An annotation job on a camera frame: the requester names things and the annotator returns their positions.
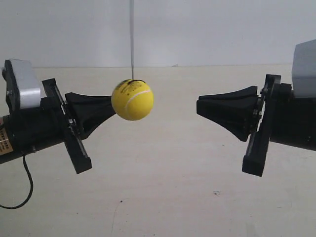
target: yellow tennis ball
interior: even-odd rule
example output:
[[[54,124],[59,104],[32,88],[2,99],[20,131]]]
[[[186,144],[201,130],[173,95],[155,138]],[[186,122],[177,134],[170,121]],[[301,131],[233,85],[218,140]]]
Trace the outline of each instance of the yellow tennis ball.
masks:
[[[142,80],[124,80],[111,96],[111,103],[118,116],[136,121],[146,117],[154,106],[154,94]]]

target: white wall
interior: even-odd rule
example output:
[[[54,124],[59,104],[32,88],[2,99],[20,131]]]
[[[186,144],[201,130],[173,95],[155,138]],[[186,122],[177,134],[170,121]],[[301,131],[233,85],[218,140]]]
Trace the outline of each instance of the white wall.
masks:
[[[37,74],[63,93],[107,95],[129,71]],[[315,236],[315,152],[270,143],[263,177],[245,174],[247,144],[196,114],[199,95],[261,89],[266,73],[291,82],[291,65],[137,69],[155,93],[152,113],[100,126],[84,142],[93,169],[83,174],[64,145],[28,156],[34,195],[0,209],[0,237]],[[2,115],[4,95],[0,80]],[[0,203],[21,202],[28,188],[21,159],[0,165]]]
[[[0,0],[0,61],[130,65],[128,0]],[[135,0],[135,66],[291,63],[314,0]]]

